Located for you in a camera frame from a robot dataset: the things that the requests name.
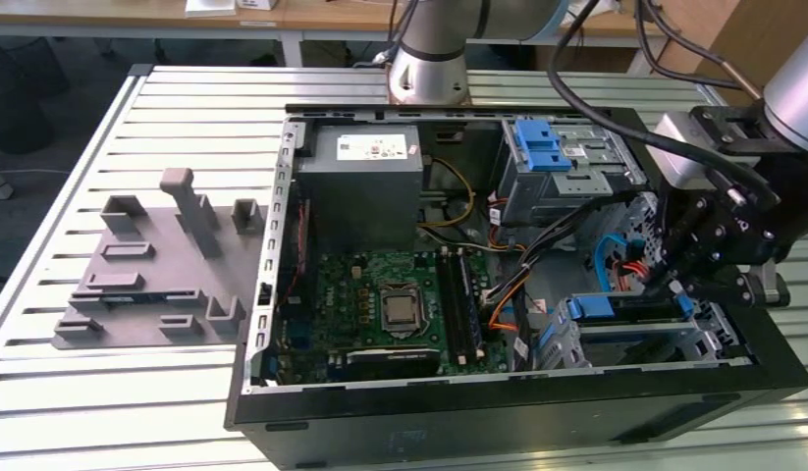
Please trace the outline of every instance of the aluminum extrusion table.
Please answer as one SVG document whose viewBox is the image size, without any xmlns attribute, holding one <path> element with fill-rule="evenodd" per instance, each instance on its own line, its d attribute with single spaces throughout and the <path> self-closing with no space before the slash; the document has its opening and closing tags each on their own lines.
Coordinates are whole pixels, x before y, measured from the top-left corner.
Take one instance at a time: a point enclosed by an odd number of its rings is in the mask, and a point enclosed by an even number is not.
<svg viewBox="0 0 808 471">
<path fill-rule="evenodd" d="M 632 107 L 650 127 L 707 90 L 662 78 L 570 75 L 596 105 Z M 477 104 L 563 105 L 544 75 L 475 72 Z M 170 205 L 165 167 L 197 171 L 214 205 L 268 204 L 288 103 L 384 103 L 368 70 L 155 67 L 126 79 L 99 130 L 0 296 L 0 471 L 12 469 L 273 470 L 224 429 L 234 346 L 57 350 L 53 329 L 101 239 L 114 194 Z M 793 305 L 775 320 L 808 367 L 808 239 L 779 270 Z M 733 413 L 664 444 L 412 463 L 371 469 L 808 469 L 808 391 Z"/>
</svg>

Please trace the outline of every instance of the yellow wire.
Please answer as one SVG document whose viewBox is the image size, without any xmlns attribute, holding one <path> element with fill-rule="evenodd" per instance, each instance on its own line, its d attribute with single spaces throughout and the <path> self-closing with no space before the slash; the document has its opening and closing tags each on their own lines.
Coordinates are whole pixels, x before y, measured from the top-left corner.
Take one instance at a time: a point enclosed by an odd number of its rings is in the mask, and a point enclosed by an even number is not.
<svg viewBox="0 0 808 471">
<path fill-rule="evenodd" d="M 433 223 L 421 223 L 419 225 L 420 228 L 447 228 L 448 226 L 453 226 L 455 224 L 461 223 L 465 219 L 468 219 L 468 216 L 471 216 L 471 213 L 473 212 L 473 187 L 471 187 L 471 183 L 465 180 L 465 178 L 463 177 L 461 173 L 459 172 L 459 170 L 456 170 L 456 168 L 447 163 L 445 160 L 435 157 L 433 160 L 436 160 L 437 162 L 441 162 L 447 168 L 452 171 L 452 173 L 456 175 L 456 177 L 460 179 L 460 181 L 465 184 L 465 188 L 468 188 L 468 209 L 465 210 L 465 212 L 463 213 L 461 216 L 459 216 L 457 218 L 449 220 L 449 221 L 436 221 Z"/>
<path fill-rule="evenodd" d="M 515 287 L 511 289 L 511 291 L 508 292 L 508 294 L 504 297 L 504 300 L 500 301 L 500 304 L 497 304 L 497 309 L 495 309 L 495 314 L 492 314 L 492 320 L 491 320 L 491 327 L 496 327 L 497 326 L 497 319 L 500 319 L 500 313 L 504 310 L 504 306 L 508 303 L 508 300 L 511 299 L 511 297 L 513 296 L 513 294 L 518 292 L 518 290 L 520 289 L 520 287 L 523 286 L 523 284 L 526 283 L 526 281 L 530 279 L 532 275 L 527 275 L 526 278 L 523 280 L 520 280 L 520 283 L 518 283 L 518 285 L 515 285 Z"/>
</svg>

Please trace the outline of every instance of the table surface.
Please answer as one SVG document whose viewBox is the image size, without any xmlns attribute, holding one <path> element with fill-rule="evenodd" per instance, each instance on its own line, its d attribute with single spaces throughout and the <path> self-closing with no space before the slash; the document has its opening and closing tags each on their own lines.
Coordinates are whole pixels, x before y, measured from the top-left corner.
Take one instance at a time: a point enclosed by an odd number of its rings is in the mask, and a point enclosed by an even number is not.
<svg viewBox="0 0 808 471">
<path fill-rule="evenodd" d="M 663 78 L 567 77 L 594 105 L 632 107 L 650 126 L 663 111 L 706 101 L 691 85 Z M 481 105 L 564 106 L 539 73 L 472 72 L 471 91 Z M 157 189 L 163 169 L 190 167 L 213 205 L 240 197 L 268 205 L 284 106 L 297 102 L 385 103 L 384 76 L 157 67 L 127 79 L 0 297 L 0 471 L 274 470 L 224 429 L 233 345 L 61 351 L 50 339 L 102 238 L 109 197 L 137 194 L 145 205 L 171 206 Z M 808 366 L 808 239 L 779 271 L 794 299 L 775 322 Z M 431 469 L 584 469 L 590 461 L 604 471 L 762 469 L 763 462 L 808 469 L 808 391 L 666 444 L 459 459 Z"/>
<path fill-rule="evenodd" d="M 389 8 L 371 0 L 281 0 L 272 11 L 238 9 L 232 17 L 187 19 L 185 0 L 0 0 L 0 23 L 384 31 L 388 30 Z M 608 12 L 591 18 L 584 27 L 586 34 L 635 37 L 630 13 L 634 9 L 627 7 L 626 10 L 623 14 Z M 268 26 L 248 22 L 264 22 Z M 660 34 L 655 25 L 646 29 L 650 35 Z"/>
</svg>

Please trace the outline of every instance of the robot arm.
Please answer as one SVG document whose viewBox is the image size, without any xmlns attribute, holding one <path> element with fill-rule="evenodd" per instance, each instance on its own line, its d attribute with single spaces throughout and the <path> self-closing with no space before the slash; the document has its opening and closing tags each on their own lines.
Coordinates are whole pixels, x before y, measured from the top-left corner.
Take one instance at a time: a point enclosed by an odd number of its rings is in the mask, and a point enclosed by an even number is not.
<svg viewBox="0 0 808 471">
<path fill-rule="evenodd" d="M 399 103 L 423 105 L 468 101 L 468 38 L 528 40 L 552 34 L 570 5 L 570 0 L 412 1 L 389 90 Z"/>
<path fill-rule="evenodd" d="M 647 0 L 640 1 L 652 11 Z M 395 99 L 405 104 L 464 103 L 467 39 L 528 39 L 542 28 L 552 33 L 568 3 L 420 0 L 389 74 Z M 644 294 L 664 295 L 672 289 L 722 303 L 787 305 L 790 295 L 775 263 L 808 234 L 808 38 L 766 87 L 765 99 L 731 64 L 721 61 L 741 87 L 754 91 L 751 107 L 671 112 L 656 133 L 616 129 L 558 75 L 559 53 L 598 3 L 590 0 L 576 16 L 556 48 L 550 76 L 576 110 L 603 128 L 640 141 L 651 152 L 662 247 Z M 725 274 L 738 273 L 725 270 L 735 265 L 750 265 L 751 270 L 726 279 Z"/>
</svg>

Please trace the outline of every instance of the red wire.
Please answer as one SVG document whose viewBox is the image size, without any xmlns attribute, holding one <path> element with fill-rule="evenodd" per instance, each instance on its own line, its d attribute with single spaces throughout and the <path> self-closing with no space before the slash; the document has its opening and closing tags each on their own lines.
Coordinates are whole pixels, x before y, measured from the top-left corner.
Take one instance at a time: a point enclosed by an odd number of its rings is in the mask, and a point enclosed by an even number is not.
<svg viewBox="0 0 808 471">
<path fill-rule="evenodd" d="M 643 265 L 639 265 L 636 263 L 627 263 L 623 265 L 623 267 L 638 272 L 638 275 L 640 275 L 640 277 L 643 277 L 643 278 L 646 278 L 648 276 L 648 270 L 647 270 L 647 268 L 644 268 Z"/>
</svg>

